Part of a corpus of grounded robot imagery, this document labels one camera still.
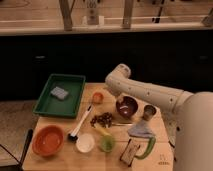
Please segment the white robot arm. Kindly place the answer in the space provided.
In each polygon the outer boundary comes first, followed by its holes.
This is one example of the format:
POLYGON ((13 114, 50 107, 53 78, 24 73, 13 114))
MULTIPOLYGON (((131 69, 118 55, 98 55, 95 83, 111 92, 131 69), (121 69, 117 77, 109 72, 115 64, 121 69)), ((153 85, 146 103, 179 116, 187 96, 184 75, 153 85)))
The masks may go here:
POLYGON ((213 92, 181 89, 130 79, 131 69, 121 63, 106 77, 114 96, 134 96, 179 115, 173 171, 213 171, 213 92))

